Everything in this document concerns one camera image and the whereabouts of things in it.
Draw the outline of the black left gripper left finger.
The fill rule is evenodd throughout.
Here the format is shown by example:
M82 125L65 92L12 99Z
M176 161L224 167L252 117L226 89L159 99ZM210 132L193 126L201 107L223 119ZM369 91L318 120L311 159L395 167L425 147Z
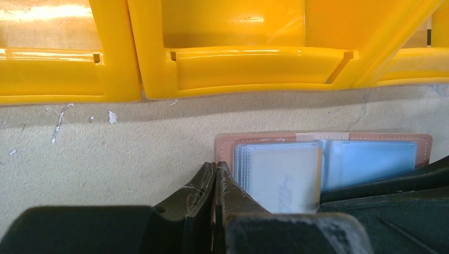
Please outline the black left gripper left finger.
M209 253L216 166L154 206L37 206L1 239L1 253Z

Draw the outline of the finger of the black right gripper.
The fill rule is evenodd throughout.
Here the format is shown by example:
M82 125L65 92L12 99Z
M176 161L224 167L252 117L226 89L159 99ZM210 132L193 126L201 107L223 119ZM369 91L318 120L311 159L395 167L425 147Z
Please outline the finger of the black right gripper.
M355 217L375 253L448 253L448 157L372 183L325 191L318 212Z

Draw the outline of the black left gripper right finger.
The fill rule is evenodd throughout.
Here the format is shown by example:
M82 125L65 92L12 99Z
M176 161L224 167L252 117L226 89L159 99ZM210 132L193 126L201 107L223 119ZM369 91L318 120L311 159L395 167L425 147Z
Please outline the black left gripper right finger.
M273 214L216 166L213 253L373 253L359 221L344 213Z

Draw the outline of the pink leather card holder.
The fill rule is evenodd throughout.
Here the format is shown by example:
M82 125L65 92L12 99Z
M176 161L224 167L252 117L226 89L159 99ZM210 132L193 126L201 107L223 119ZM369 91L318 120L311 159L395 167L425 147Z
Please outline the pink leather card holder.
M321 195L429 164L429 134L303 132L224 134L215 159L271 213L313 213Z

